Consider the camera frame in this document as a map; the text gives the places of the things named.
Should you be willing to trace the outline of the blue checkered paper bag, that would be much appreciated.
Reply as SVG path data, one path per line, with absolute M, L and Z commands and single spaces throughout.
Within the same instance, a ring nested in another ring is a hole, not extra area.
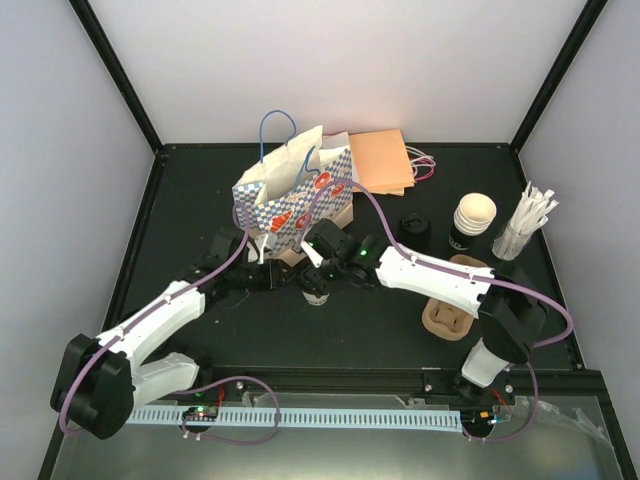
M 328 218 L 339 227 L 353 221 L 352 152 L 345 142 L 324 148 L 321 125 L 292 132 L 271 152 L 259 137 L 259 160 L 232 187 L 238 221 L 250 230 L 251 260 L 257 261 L 254 239 L 271 232 L 276 243 L 268 259 L 296 264 L 302 251 L 295 247 L 314 222 Z

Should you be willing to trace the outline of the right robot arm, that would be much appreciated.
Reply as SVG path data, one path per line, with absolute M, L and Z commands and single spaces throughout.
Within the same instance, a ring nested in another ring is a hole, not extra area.
M 311 261 L 300 276 L 303 291 L 329 294 L 329 279 L 344 275 L 362 288 L 378 286 L 417 293 L 444 302 L 477 320 L 481 336 L 454 376 L 453 394 L 464 404 L 480 404 L 496 377 L 529 361 L 548 311 L 516 285 L 513 290 L 482 282 L 504 280 L 489 267 L 455 264 L 405 250 L 369 235 L 363 241 L 323 219 L 305 234 L 302 251 Z

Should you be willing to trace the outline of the white paper cup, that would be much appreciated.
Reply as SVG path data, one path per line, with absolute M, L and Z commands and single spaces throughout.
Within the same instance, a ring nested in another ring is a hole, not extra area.
M 311 306 L 324 305 L 330 297 L 329 294 L 316 295 L 308 292 L 302 292 L 302 294 L 305 300 L 307 301 L 307 303 Z

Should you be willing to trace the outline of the stack of paper cups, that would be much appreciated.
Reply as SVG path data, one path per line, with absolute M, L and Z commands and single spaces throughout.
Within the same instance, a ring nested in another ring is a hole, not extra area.
M 489 196 L 466 194 L 454 211 L 449 245 L 458 251 L 467 250 L 489 228 L 496 215 L 497 206 Z

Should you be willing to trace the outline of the brown cardboard cup carrier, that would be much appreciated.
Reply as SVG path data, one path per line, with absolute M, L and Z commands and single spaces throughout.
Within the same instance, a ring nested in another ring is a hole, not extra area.
M 443 301 L 429 299 L 423 312 L 422 324 L 431 334 L 447 340 L 459 341 L 470 331 L 474 317 Z

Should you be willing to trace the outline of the jar of straws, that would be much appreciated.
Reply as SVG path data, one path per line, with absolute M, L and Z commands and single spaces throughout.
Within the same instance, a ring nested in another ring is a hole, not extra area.
M 551 189 L 541 191 L 528 182 L 521 198 L 500 234 L 492 244 L 493 255 L 502 261 L 515 260 L 533 234 L 547 222 L 549 213 L 559 204 Z

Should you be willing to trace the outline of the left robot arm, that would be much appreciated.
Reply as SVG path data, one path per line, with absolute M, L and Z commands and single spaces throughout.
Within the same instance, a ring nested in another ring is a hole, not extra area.
M 60 430 L 108 439 L 135 410 L 167 395 L 207 397 L 215 376 L 198 354 L 171 352 L 153 362 L 148 357 L 230 292 L 278 290 L 294 276 L 285 261 L 260 259 L 247 233 L 221 229 L 210 248 L 148 305 L 110 330 L 79 334 L 67 344 L 50 400 Z

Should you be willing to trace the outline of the stack of black lids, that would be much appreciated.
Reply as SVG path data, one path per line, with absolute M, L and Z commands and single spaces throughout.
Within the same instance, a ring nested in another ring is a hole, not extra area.
M 430 244 L 431 231 L 428 218 L 417 212 L 405 213 L 398 223 L 397 239 L 413 250 L 424 250 Z

